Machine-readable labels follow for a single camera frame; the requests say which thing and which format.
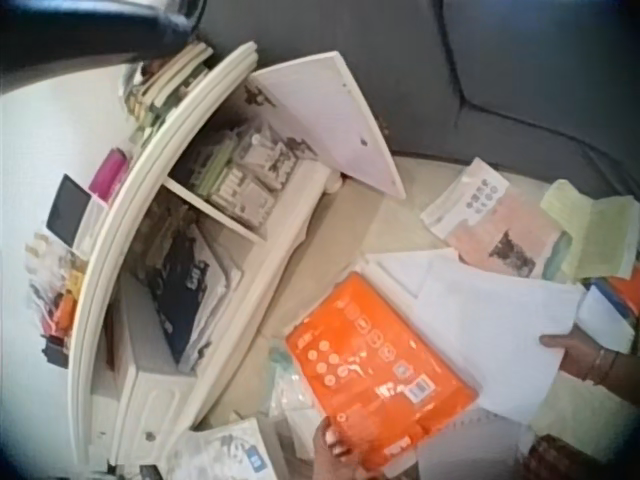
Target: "bracelet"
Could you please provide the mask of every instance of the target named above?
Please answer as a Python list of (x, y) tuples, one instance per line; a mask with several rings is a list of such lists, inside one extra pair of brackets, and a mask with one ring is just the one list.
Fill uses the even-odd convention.
[(586, 371), (586, 373), (584, 374), (584, 377), (582, 377), (583, 382), (586, 382), (587, 380), (592, 379), (592, 374), (598, 370), (598, 367), (600, 367), (600, 362), (602, 362), (602, 357), (604, 357), (604, 352), (605, 352), (605, 349), (601, 348), (600, 351), (598, 352), (598, 356), (593, 361), (589, 369)]
[(619, 352), (613, 352), (609, 364), (601, 370), (599, 378), (596, 378), (593, 381), (594, 385), (602, 385), (602, 383), (607, 379), (609, 373), (611, 372), (611, 370), (613, 370), (613, 364), (616, 363), (616, 360), (618, 359), (618, 353)]
[(598, 357), (591, 365), (591, 368), (587, 371), (583, 380), (589, 380), (594, 385), (602, 385), (602, 382), (607, 379), (609, 373), (613, 369), (613, 364), (616, 362), (617, 358), (618, 352), (601, 348), (600, 352), (598, 352)]

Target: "orange item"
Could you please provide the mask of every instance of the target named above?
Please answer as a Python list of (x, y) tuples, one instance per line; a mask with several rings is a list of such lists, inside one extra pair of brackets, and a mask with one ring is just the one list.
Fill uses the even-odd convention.
[(67, 290), (60, 300), (60, 304), (53, 314), (53, 323), (56, 328), (63, 332), (65, 335), (71, 331), (73, 326), (73, 317), (76, 313), (76, 299), (73, 297), (73, 293)]
[(286, 341), (340, 438), (370, 471), (437, 433), (477, 397), (357, 273)]
[(640, 263), (636, 263), (631, 278), (607, 278), (613, 289), (637, 317), (640, 315)]

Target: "barcode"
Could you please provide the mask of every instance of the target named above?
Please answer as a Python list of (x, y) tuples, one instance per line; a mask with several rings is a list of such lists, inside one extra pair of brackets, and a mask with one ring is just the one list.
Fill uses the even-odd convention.
[(413, 403), (419, 403), (427, 397), (433, 391), (433, 383), (427, 378), (426, 375), (422, 375), (411, 385), (408, 385), (404, 389), (404, 393), (409, 397)]

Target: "sofa cushion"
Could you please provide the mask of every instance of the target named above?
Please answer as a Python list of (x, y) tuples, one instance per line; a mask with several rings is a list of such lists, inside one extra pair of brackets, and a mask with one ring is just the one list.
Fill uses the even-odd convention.
[(640, 174), (640, 35), (620, 2), (444, 1), (465, 100), (578, 139)]
[[(617, 160), (581, 142), (475, 108), (464, 108), (456, 125), (448, 144), (458, 158), (478, 156), (501, 170), (546, 182), (568, 178), (593, 198), (640, 198), (640, 182), (621, 173)], [(640, 178), (640, 162), (635, 173)]]
[(460, 98), (431, 0), (208, 0), (202, 32), (223, 56), (250, 40), (260, 66), (338, 50), (395, 151), (444, 155)]

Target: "notebook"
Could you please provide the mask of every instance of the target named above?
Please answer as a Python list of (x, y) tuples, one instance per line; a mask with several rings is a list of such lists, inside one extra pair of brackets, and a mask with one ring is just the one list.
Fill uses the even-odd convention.
[(573, 238), (562, 270), (571, 278), (629, 278), (640, 236), (640, 204), (632, 196), (592, 200), (558, 180), (540, 206)]

